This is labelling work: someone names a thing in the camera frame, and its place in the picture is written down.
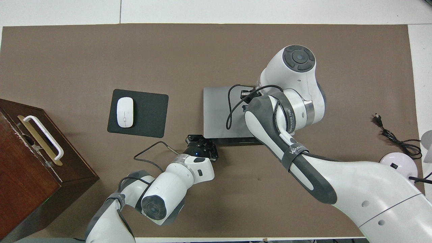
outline brown wooden drawer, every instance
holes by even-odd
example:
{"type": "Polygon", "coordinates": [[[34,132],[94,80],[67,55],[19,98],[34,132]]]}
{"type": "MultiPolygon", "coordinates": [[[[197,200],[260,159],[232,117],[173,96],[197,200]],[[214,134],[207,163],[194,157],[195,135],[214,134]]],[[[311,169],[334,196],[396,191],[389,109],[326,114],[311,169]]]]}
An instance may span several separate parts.
{"type": "Polygon", "coordinates": [[[2,243],[45,228],[99,179],[44,110],[4,99],[0,99],[0,163],[0,195],[7,198],[0,200],[2,243]],[[37,117],[61,146],[61,163],[47,153],[57,149],[43,131],[28,121],[32,134],[18,118],[29,115],[37,117]]]}

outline brown tabletop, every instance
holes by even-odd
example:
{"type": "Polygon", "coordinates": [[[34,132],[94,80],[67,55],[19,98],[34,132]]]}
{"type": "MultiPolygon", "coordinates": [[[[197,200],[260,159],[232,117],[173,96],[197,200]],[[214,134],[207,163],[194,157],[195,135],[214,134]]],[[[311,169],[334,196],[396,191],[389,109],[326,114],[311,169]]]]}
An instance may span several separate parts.
{"type": "MultiPolygon", "coordinates": [[[[107,132],[114,89],[169,95],[162,140],[183,151],[188,134],[203,133],[204,87],[254,84],[291,44],[313,51],[327,96],[323,120],[295,134],[312,153],[379,161],[400,151],[371,122],[375,112],[398,138],[419,137],[405,25],[4,27],[0,98],[43,108],[101,178],[33,236],[82,237],[122,177],[137,169],[159,174],[133,160],[159,139],[107,132]]],[[[172,225],[160,227],[124,209],[135,237],[362,236],[342,212],[310,196],[264,146],[218,150],[215,179],[189,189],[172,225]]],[[[143,157],[166,167],[175,155],[161,146],[143,157]]]]}

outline mouse pad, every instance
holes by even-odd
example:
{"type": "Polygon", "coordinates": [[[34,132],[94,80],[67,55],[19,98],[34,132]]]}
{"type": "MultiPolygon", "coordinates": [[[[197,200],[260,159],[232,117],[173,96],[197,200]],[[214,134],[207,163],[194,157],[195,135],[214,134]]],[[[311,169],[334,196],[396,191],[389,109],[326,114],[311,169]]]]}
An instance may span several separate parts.
{"type": "Polygon", "coordinates": [[[115,89],[107,130],[113,133],[163,137],[167,109],[168,95],[115,89]],[[122,128],[117,123],[117,101],[121,97],[133,99],[133,125],[130,128],[122,128]]]}

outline white handle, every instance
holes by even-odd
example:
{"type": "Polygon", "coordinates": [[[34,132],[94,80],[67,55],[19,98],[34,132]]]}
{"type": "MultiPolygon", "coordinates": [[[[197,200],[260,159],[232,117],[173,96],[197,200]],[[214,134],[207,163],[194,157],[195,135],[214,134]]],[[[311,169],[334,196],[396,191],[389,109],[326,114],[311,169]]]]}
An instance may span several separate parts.
{"type": "Polygon", "coordinates": [[[30,119],[33,119],[35,121],[36,125],[42,130],[42,132],[47,136],[47,138],[51,141],[51,143],[54,145],[54,147],[58,151],[58,155],[54,158],[54,160],[59,160],[61,157],[63,157],[63,149],[60,147],[58,142],[51,136],[50,132],[45,128],[45,126],[39,121],[39,119],[33,115],[26,116],[23,121],[28,122],[30,119]]]}

